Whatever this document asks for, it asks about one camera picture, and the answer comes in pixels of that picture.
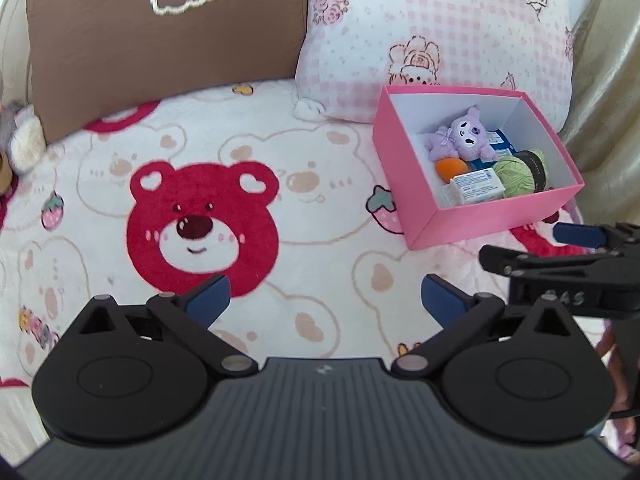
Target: open cardboard box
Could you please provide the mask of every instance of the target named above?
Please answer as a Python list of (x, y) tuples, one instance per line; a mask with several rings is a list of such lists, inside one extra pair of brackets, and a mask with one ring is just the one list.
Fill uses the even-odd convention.
[[(424, 134), (476, 106), (487, 131), (502, 130), (517, 151), (539, 149), (546, 191), (474, 205), (450, 206), (446, 184), (424, 147)], [(373, 142), (389, 182), (410, 249), (467, 240), (539, 222), (566, 204), (584, 181), (562, 142), (524, 92), (447, 86), (386, 86)]]

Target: orange ball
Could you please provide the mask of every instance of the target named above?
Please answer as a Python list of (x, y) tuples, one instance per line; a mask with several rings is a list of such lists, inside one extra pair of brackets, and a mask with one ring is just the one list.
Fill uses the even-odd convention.
[(459, 158), (441, 158), (436, 162), (436, 172), (448, 184), (453, 177), (468, 173), (469, 168)]

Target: gray and white plush toy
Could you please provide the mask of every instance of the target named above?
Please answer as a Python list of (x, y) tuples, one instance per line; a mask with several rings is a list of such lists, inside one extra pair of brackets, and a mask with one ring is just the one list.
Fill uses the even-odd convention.
[[(2, 98), (0, 74), (0, 99)], [(40, 119), (33, 106), (12, 102), (0, 106), (0, 152), (17, 175), (29, 173), (47, 149)]]

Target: red bear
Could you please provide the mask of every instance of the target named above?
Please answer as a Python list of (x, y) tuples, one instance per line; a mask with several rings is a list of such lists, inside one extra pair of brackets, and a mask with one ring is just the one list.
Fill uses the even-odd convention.
[(133, 266), (159, 290), (182, 294), (223, 272), (234, 297), (248, 294), (278, 257), (267, 209), (278, 188), (273, 171), (259, 162), (140, 167), (130, 181), (136, 205), (127, 223)]

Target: white blanket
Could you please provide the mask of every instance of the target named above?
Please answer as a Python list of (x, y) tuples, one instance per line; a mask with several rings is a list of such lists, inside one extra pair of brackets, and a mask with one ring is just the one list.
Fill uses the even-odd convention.
[[(390, 362), (440, 329), (420, 303), (425, 274), (505, 297), (506, 280), (479, 267), (483, 244), (566, 250), (541, 222), (408, 251), (371, 126), (297, 120), (294, 88), (195, 92), (94, 125), (139, 119), (124, 130), (51, 146), (0, 234), (0, 377), (30, 383), (95, 294), (142, 303), (218, 270), (239, 297), (210, 330), (261, 363)], [(596, 338), (601, 324), (588, 330)]]

